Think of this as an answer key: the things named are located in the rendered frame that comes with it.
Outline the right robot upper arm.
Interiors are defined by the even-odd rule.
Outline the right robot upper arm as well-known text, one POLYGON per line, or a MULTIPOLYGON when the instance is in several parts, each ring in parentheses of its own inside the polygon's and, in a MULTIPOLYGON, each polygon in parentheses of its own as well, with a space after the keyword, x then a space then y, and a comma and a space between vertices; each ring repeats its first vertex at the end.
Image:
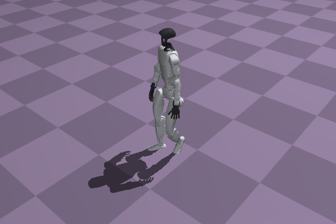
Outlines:
POLYGON ((163 47, 163 46, 159 46, 159 47, 158 47, 158 63, 156 63, 156 64, 154 65, 154 68, 155 68, 156 71, 158 71, 158 72, 160 72, 159 52, 160 52, 161 47, 163 47))

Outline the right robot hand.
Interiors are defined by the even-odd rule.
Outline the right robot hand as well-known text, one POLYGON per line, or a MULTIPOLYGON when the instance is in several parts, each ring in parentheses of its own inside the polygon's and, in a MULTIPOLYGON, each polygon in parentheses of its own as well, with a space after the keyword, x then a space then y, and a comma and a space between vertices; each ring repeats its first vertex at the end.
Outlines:
POLYGON ((151 101, 151 102, 153 102, 153 99, 154 99, 154 96, 153 96, 153 93, 154 93, 154 89, 155 89, 156 87, 155 87, 155 83, 153 82, 152 84, 151 84, 151 89, 150 89, 150 92, 149 92, 149 100, 151 101))

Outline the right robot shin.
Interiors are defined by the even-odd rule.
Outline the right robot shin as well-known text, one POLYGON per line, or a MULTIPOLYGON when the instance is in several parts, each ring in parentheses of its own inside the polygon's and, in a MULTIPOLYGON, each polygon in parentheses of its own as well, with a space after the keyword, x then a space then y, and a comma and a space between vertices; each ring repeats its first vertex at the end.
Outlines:
POLYGON ((158 140, 158 146, 163 146, 163 136, 165 134, 165 125, 159 126, 155 120, 155 130, 156 130, 156 135, 157 135, 157 140, 158 140))

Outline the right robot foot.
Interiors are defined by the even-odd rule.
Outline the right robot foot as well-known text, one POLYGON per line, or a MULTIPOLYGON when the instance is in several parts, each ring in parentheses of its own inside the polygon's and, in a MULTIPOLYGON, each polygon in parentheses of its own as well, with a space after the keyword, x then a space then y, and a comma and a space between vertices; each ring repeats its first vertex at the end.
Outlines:
POLYGON ((158 150, 158 149, 165 148, 165 147, 166 147, 165 144, 163 144, 163 146, 158 146, 158 144, 155 144, 153 146, 148 147, 148 151, 154 151, 154 150, 158 150))

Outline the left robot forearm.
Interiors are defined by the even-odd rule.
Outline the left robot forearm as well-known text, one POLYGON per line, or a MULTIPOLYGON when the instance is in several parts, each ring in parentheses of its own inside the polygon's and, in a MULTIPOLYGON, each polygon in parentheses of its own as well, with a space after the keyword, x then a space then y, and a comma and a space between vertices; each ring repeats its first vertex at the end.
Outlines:
POLYGON ((180 83, 180 80, 177 79, 175 81, 175 87, 173 87, 174 105, 177 105, 177 106, 179 106, 179 101, 180 101, 180 90, 181 90, 181 83, 180 83))

